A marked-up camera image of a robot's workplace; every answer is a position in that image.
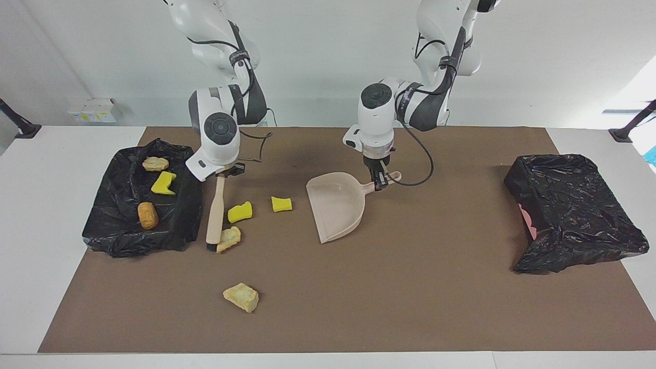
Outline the beige brush with black bristles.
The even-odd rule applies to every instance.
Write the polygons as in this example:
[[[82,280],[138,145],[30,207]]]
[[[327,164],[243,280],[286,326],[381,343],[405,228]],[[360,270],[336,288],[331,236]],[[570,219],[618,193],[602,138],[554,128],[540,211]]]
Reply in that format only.
[[[207,222],[206,245],[207,249],[213,252],[216,252],[222,236],[225,181],[224,176],[216,176],[215,194],[212,199]]]

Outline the black bag bin, pink inside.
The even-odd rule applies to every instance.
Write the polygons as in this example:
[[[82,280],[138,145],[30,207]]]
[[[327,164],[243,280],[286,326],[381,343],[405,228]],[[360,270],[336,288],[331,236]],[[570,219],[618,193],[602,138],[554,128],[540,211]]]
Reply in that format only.
[[[558,273],[649,251],[646,236],[588,157],[519,156],[504,184],[520,208],[528,237],[516,273]]]

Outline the beige plastic dustpan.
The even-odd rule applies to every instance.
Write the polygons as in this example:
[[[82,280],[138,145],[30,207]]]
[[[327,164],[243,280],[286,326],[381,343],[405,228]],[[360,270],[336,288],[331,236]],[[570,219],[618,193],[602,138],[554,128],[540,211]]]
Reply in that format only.
[[[305,184],[321,244],[342,238],[358,227],[367,195],[377,192],[375,183],[361,183],[354,175],[334,171],[311,178]]]

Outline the white wall socket box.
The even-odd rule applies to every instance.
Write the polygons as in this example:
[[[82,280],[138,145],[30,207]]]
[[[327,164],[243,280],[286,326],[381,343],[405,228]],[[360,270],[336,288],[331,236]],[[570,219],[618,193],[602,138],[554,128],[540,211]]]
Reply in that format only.
[[[71,105],[67,114],[75,123],[115,124],[122,113],[112,98],[92,98]]]

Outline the brown bread-like lump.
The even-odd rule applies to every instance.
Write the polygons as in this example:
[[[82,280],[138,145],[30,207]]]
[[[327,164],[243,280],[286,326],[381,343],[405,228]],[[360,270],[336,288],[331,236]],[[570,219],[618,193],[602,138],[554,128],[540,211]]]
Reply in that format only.
[[[137,208],[140,226],[144,230],[151,230],[159,224],[159,216],[154,204],[151,202],[141,202]]]

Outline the brown table mat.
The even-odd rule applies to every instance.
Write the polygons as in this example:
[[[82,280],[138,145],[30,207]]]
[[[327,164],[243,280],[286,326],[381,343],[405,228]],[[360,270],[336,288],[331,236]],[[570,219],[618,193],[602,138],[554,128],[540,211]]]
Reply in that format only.
[[[305,184],[344,171],[368,181],[344,131],[280,128],[264,162],[225,185],[250,201],[239,244],[204,231],[183,252],[88,251],[41,353],[656,350],[656,321],[620,261],[513,271],[527,245],[503,179],[518,156],[555,154],[545,129],[438,128],[420,135],[429,182],[367,196],[361,224],[321,244]],[[271,197],[290,198],[290,212]],[[247,313],[223,298],[246,283]]]

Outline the black trash bag bin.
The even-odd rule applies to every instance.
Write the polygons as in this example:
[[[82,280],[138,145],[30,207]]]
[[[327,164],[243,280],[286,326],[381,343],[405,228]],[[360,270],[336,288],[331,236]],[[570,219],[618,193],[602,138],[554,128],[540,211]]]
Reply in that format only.
[[[136,257],[160,250],[183,251],[195,241],[203,215],[203,189],[186,162],[193,149],[155,139],[141,147],[119,150],[101,178],[82,238],[90,250],[112,257]],[[159,175],[145,171],[146,157],[164,157],[167,171],[177,178],[171,184],[175,196],[154,194],[151,186]],[[144,230],[138,204],[151,202],[159,224]]]

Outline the black angled stand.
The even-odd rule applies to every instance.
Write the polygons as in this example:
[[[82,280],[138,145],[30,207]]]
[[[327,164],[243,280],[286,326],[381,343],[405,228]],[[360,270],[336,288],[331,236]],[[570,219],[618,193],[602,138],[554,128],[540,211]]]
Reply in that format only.
[[[656,114],[656,99],[650,101],[644,109],[640,110],[640,112],[628,122],[628,124],[622,128],[608,129],[607,132],[616,142],[632,143],[630,132],[640,124],[645,123],[646,120],[654,114]]]
[[[18,128],[18,133],[15,135],[16,139],[34,138],[42,128],[42,125],[33,124],[31,121],[12,110],[2,98],[0,98],[0,111],[2,111],[2,113]]]

